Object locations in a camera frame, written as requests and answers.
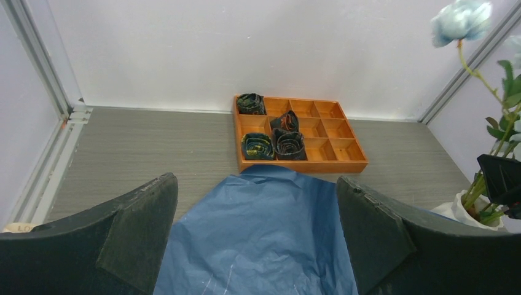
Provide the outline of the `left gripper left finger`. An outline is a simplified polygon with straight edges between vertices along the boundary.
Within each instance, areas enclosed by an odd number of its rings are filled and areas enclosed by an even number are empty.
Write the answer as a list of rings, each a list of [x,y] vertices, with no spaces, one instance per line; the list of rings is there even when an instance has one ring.
[[[165,173],[97,206],[1,234],[2,294],[152,294],[178,203]]]

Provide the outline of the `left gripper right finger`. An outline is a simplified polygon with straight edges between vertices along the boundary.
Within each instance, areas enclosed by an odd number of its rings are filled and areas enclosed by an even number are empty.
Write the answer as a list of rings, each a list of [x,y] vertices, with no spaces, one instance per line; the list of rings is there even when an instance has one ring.
[[[337,180],[360,294],[519,294],[520,235],[469,226]]]

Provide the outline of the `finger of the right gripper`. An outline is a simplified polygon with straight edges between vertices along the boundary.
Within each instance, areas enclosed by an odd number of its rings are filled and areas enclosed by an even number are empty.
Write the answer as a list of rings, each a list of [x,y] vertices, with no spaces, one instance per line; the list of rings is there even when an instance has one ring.
[[[509,218],[520,220],[520,162],[488,154],[478,156],[477,161],[489,201],[502,205]]]

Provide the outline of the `beige ribbon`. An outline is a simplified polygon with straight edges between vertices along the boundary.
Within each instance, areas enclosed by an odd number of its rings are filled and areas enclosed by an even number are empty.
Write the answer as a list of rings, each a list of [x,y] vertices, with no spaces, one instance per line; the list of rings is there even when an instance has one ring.
[[[25,223],[25,222],[14,222],[7,224],[2,233],[28,233],[31,232],[37,224]]]

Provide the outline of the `blue paper flower bouquet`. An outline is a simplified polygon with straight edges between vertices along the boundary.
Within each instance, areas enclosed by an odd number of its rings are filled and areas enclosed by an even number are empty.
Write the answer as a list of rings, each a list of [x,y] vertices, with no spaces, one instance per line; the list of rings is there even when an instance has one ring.
[[[173,225],[154,294],[455,294],[419,250],[348,178],[259,165]]]

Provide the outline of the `light blue flower stem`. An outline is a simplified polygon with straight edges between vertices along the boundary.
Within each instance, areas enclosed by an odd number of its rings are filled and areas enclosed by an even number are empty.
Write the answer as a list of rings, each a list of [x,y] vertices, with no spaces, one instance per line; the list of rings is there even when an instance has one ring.
[[[454,1],[431,19],[432,43],[435,48],[441,48],[456,42],[463,69],[480,80],[500,105],[500,120],[486,118],[487,133],[495,139],[494,146],[487,154],[520,162],[520,76],[514,74],[520,69],[520,36],[509,36],[505,40],[505,44],[514,50],[512,59],[497,62],[505,72],[505,77],[501,80],[502,95],[499,95],[498,89],[490,86],[478,69],[469,67],[463,54],[464,41],[475,41],[486,35],[490,28],[491,14],[490,2]],[[450,208],[438,206],[434,212],[471,226],[495,227],[503,216],[507,216],[503,210],[502,205],[489,201],[480,168],[470,187],[456,196]]]

